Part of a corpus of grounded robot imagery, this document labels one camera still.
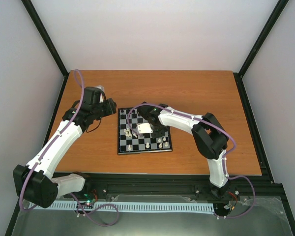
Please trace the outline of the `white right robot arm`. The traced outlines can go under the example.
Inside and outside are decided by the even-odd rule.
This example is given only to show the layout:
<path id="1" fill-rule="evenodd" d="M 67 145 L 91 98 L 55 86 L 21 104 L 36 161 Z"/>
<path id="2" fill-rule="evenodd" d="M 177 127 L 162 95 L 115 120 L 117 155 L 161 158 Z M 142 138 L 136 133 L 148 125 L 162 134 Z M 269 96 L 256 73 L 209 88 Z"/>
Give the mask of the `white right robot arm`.
<path id="1" fill-rule="evenodd" d="M 217 118 L 211 113 L 204 116 L 184 113 L 164 104 L 144 102 L 136 109 L 147 121 L 137 126 L 139 134 L 150 133 L 153 138 L 160 138 L 167 127 L 173 127 L 193 136 L 198 152 L 208 163 L 211 194 L 222 198 L 229 187 L 225 167 L 229 138 Z"/>

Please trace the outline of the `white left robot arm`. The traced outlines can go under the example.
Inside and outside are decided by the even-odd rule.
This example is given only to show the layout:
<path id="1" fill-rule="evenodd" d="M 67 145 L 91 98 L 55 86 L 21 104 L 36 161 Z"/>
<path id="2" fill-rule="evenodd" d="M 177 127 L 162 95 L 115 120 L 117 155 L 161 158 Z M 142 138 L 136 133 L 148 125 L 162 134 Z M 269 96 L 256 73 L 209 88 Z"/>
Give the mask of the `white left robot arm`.
<path id="1" fill-rule="evenodd" d="M 74 172 L 63 177 L 54 177 L 54 172 L 73 143 L 87 131 L 96 120 L 113 115 L 117 105 L 107 99 L 103 86 L 85 87 L 80 100 L 73 103 L 62 117 L 53 136 L 42 150 L 26 165 L 17 165 L 13 170 L 20 210 L 26 211 L 23 201 L 35 207 L 48 208 L 57 198 L 76 192 L 87 198 L 92 194 L 92 185 L 85 174 Z"/>

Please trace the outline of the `black and grey chessboard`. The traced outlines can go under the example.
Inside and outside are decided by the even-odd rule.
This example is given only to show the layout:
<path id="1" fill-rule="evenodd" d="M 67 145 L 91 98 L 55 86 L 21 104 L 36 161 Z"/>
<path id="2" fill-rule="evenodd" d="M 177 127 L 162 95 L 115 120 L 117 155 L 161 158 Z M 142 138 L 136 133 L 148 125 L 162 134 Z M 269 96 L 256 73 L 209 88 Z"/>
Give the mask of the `black and grey chessboard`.
<path id="1" fill-rule="evenodd" d="M 118 109 L 118 155 L 173 151 L 170 128 L 153 131 L 136 109 Z"/>

